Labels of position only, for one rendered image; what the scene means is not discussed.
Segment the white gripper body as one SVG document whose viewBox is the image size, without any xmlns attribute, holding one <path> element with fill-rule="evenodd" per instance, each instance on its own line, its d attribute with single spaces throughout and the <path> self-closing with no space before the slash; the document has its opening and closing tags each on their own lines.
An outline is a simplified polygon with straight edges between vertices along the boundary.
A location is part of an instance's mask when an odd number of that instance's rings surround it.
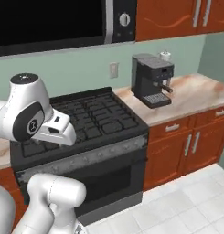
<svg viewBox="0 0 224 234">
<path fill-rule="evenodd" d="M 76 142 L 76 133 L 70 123 L 63 133 L 49 133 L 38 131 L 33 139 L 63 145 L 74 145 Z"/>
</svg>

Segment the black stove with oven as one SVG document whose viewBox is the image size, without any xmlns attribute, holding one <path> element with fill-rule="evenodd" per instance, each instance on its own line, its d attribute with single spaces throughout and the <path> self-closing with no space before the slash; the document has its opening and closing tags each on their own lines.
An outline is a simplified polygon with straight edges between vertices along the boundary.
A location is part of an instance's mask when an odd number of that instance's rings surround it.
<svg viewBox="0 0 224 234">
<path fill-rule="evenodd" d="M 70 117 L 77 134 L 76 143 L 66 146 L 34 140 L 12 142 L 10 161 L 15 176 L 16 171 L 29 165 L 49 163 L 63 155 L 82 154 L 100 148 L 147 150 L 147 124 L 110 87 L 55 97 L 50 103 L 54 109 Z"/>
</svg>

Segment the black oven door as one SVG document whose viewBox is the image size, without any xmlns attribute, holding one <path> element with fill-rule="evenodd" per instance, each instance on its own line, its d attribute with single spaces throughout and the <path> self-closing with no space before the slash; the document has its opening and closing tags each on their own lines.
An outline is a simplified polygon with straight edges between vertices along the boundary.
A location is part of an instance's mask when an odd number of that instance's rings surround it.
<svg viewBox="0 0 224 234">
<path fill-rule="evenodd" d="M 26 202 L 27 182 L 36 173 L 65 176 L 86 186 L 84 202 L 75 208 L 85 222 L 104 218 L 138 204 L 142 200 L 146 149 L 97 149 L 82 154 L 63 155 L 40 165 L 16 171 L 16 178 Z"/>
</svg>

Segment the red-brown base cupboard door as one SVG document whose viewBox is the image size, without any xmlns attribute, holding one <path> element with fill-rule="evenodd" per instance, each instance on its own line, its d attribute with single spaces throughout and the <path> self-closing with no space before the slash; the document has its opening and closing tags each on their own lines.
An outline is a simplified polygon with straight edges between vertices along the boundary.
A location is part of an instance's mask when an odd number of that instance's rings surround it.
<svg viewBox="0 0 224 234">
<path fill-rule="evenodd" d="M 197 150 L 192 154 L 192 146 L 196 133 L 200 131 Z M 198 169 L 215 163 L 224 146 L 224 120 L 196 127 L 185 158 L 183 174 L 195 172 Z"/>
<path fill-rule="evenodd" d="M 148 144 L 144 191 L 181 176 L 187 137 L 190 134 L 192 132 L 187 131 Z"/>
<path fill-rule="evenodd" d="M 24 204 L 24 198 L 16 182 L 16 178 L 11 167 L 0 170 L 0 185 L 4 187 L 15 200 L 16 217 L 13 226 L 13 228 L 15 228 L 27 210 L 27 205 Z"/>
</svg>

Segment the red-brown drawer front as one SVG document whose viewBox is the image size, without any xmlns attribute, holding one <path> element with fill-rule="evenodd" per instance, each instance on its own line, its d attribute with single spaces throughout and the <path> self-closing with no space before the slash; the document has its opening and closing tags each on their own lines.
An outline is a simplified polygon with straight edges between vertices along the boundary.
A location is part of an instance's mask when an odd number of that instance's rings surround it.
<svg viewBox="0 0 224 234">
<path fill-rule="evenodd" d="M 198 113 L 196 115 L 195 126 L 199 127 L 199 126 L 203 126 L 203 125 L 206 125 L 206 124 L 209 124 L 209 123 L 224 120 L 224 116 L 215 117 L 215 111 L 220 111 L 222 109 L 224 109 L 224 106 L 218 107 L 216 109 L 212 109 L 212 110 L 209 110 L 209 111 L 206 111 L 206 112 Z"/>
<path fill-rule="evenodd" d="M 194 125 L 194 121 L 195 120 L 194 120 L 193 117 L 185 117 L 185 118 L 173 120 L 171 122 L 165 122 L 165 123 L 161 123 L 161 124 L 156 125 L 156 126 L 152 126 L 150 128 L 150 131 L 149 131 L 149 140 L 148 140 L 148 142 L 151 143 L 153 141 L 157 141 L 157 140 L 160 140 L 160 139 L 168 137 L 168 136 L 177 135 L 179 133 L 187 132 L 188 130 L 192 129 L 192 127 Z M 173 125 L 175 123 L 180 124 L 179 129 L 167 133 L 165 131 L 165 127 L 167 125 L 171 126 L 171 125 Z"/>
</svg>

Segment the dark grey coffee machine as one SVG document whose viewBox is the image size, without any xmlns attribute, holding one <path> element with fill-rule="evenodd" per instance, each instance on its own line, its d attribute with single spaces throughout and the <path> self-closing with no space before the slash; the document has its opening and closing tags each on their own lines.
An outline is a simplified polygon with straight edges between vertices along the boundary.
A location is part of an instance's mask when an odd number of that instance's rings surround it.
<svg viewBox="0 0 224 234">
<path fill-rule="evenodd" d="M 151 54 L 132 57 L 132 87 L 134 96 L 151 109 L 171 103 L 163 90 L 173 90 L 163 83 L 174 75 L 174 64 Z"/>
</svg>

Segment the black microwave oven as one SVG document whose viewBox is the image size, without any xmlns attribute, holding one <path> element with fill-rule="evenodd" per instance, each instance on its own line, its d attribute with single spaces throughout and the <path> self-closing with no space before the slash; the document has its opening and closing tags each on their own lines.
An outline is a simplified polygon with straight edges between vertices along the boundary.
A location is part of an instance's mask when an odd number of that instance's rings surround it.
<svg viewBox="0 0 224 234">
<path fill-rule="evenodd" d="M 112 43 L 135 40 L 136 5 L 113 0 Z M 0 57 L 106 45 L 105 35 L 105 0 L 0 0 Z"/>
</svg>

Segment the white microwave knob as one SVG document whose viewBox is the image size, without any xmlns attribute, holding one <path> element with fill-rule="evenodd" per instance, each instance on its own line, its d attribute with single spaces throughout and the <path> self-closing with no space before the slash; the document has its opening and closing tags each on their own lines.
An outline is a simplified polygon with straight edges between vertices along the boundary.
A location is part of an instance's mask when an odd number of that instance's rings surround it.
<svg viewBox="0 0 224 234">
<path fill-rule="evenodd" d="M 123 13 L 120 15 L 119 21 L 123 27 L 127 27 L 130 23 L 130 16 L 126 13 Z"/>
</svg>

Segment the white wall outlet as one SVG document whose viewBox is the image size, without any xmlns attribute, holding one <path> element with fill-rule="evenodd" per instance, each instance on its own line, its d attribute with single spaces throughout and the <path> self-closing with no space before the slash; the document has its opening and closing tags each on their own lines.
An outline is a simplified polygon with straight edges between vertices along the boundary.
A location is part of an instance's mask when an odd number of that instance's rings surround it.
<svg viewBox="0 0 224 234">
<path fill-rule="evenodd" d="M 118 77 L 119 63 L 113 62 L 110 64 L 110 78 L 114 79 Z"/>
</svg>

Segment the red-brown wall cupboard door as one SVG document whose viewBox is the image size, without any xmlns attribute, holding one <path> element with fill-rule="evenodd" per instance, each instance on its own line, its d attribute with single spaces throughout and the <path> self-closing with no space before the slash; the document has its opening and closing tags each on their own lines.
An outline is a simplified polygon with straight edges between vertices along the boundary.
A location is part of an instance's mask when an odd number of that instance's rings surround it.
<svg viewBox="0 0 224 234">
<path fill-rule="evenodd" d="M 205 27 L 203 17 L 205 15 L 207 0 L 202 0 L 199 20 L 197 23 L 197 32 L 199 34 L 224 32 L 224 0 L 212 0 L 208 23 Z"/>
<path fill-rule="evenodd" d="M 137 0 L 136 41 L 194 35 L 197 0 Z"/>
</svg>

